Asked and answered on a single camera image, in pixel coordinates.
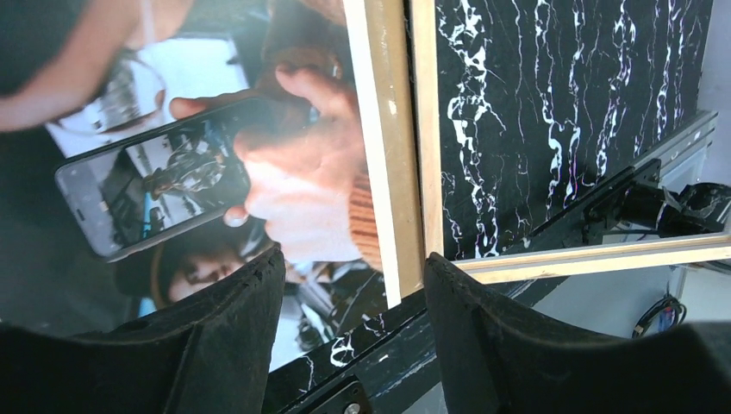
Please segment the printed photo with white border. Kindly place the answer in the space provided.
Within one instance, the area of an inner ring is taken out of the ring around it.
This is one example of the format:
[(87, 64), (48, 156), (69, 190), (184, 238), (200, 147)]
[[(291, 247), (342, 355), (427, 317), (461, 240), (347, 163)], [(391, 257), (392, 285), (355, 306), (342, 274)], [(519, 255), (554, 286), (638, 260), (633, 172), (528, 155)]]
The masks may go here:
[(271, 369), (353, 361), (388, 304), (364, 11), (2, 2), (2, 320), (108, 331), (279, 245)]

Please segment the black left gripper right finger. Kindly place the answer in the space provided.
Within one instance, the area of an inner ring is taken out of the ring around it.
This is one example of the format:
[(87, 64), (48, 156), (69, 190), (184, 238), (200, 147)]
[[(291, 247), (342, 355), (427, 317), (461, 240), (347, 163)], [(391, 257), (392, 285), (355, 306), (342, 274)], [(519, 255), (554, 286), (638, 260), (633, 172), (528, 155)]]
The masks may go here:
[(438, 254), (423, 286), (451, 413), (727, 413), (730, 325), (639, 339), (563, 323)]

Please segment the brown cardboard backing board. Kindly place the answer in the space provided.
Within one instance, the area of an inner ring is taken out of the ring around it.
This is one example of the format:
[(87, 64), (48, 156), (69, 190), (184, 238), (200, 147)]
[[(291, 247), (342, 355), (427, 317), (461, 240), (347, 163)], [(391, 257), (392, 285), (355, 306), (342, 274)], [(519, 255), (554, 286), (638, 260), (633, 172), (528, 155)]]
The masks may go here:
[(371, 184), (387, 303), (394, 307), (421, 289), (425, 257), (409, 43), (403, 2), (366, 1), (364, 6), (378, 106)]

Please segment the white wooden picture frame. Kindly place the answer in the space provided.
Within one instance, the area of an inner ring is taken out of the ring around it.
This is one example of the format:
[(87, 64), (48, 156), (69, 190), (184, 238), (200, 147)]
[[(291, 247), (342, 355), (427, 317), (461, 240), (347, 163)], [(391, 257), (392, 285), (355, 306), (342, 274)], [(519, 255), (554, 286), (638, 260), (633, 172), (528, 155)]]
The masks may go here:
[(628, 254), (726, 258), (721, 233), (583, 242), (605, 180), (697, 114), (710, 1), (412, 1), (425, 246), (485, 283)]

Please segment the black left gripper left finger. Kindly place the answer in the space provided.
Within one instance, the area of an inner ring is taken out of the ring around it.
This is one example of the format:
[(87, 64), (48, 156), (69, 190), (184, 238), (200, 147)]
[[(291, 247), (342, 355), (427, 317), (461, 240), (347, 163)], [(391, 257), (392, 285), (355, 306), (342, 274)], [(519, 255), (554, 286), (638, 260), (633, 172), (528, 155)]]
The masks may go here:
[(258, 413), (284, 294), (270, 248), (237, 272), (108, 333), (3, 323), (4, 413)]

